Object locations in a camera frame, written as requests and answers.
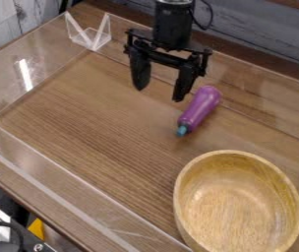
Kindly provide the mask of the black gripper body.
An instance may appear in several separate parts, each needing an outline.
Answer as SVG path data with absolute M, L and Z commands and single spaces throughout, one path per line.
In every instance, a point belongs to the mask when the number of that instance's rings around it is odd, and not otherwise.
M 212 20 L 203 26 L 195 16 L 194 0 L 156 0 L 155 21 L 151 31 L 128 29 L 124 53 L 129 58 L 129 49 L 136 48 L 155 62 L 180 71 L 183 65 L 196 67 L 198 76 L 206 74 L 210 48 L 200 48 L 191 42 L 191 27 L 210 28 Z

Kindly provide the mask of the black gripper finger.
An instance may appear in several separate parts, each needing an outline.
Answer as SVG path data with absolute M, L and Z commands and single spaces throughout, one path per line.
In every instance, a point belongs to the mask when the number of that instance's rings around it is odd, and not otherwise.
M 129 69 L 132 84 L 141 91 L 149 84 L 151 61 L 148 55 L 136 48 L 129 49 Z
M 194 81 L 198 77 L 196 67 L 186 64 L 180 68 L 179 77 L 176 79 L 172 100 L 180 102 L 190 93 Z

